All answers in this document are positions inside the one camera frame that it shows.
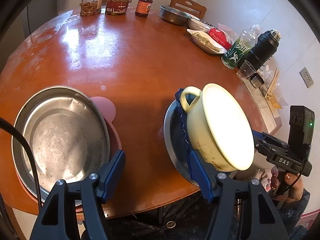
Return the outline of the person's right hand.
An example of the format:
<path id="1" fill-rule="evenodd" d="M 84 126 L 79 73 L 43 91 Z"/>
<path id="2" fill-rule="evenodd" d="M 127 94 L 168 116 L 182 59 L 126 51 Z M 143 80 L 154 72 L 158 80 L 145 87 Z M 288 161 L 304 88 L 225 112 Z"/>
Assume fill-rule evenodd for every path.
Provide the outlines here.
<path id="1" fill-rule="evenodd" d="M 280 172 L 276 166 L 272 169 L 263 168 L 256 170 L 253 178 L 260 181 L 266 192 L 270 193 L 276 190 L 276 194 L 272 197 L 276 201 L 293 203 L 302 198 L 304 191 L 302 178 L 298 179 L 297 175 L 289 172 Z M 281 183 L 284 183 L 285 189 L 290 187 L 288 193 L 280 194 L 278 188 Z"/>

